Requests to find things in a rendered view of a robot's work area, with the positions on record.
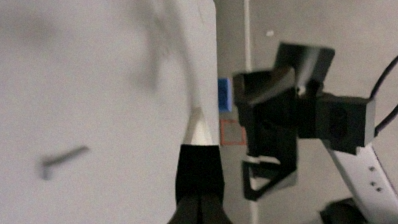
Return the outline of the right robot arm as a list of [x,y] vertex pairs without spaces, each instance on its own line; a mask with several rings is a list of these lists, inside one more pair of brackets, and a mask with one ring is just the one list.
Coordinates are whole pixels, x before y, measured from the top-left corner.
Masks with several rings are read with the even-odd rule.
[[[322,90],[335,51],[332,45],[279,38],[272,66],[295,68],[296,97],[335,94]],[[305,85],[300,93],[299,85]],[[325,146],[350,195],[327,200],[315,209],[316,215],[297,224],[398,224],[398,201],[369,146],[376,103],[377,97],[367,96],[315,99],[315,137]]]

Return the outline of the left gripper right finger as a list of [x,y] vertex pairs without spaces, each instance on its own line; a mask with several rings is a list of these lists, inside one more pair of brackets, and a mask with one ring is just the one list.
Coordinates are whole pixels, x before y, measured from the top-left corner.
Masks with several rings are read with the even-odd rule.
[[199,188],[199,224],[233,224],[213,188]]

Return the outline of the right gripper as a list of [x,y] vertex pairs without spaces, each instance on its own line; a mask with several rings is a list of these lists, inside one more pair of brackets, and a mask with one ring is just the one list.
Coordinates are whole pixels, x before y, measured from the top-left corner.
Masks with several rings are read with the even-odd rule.
[[[362,96],[296,97],[295,70],[290,64],[237,69],[231,72],[231,82],[237,122],[244,125],[245,154],[274,156],[278,161],[239,160],[241,197],[251,201],[295,183],[297,138],[319,138],[315,137],[316,98]],[[256,176],[269,179],[251,188],[249,177]]]

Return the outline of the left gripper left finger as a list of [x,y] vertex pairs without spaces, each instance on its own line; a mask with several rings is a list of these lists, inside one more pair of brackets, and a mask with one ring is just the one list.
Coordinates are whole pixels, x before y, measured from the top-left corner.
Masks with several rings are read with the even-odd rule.
[[199,188],[187,187],[167,224],[199,224]]

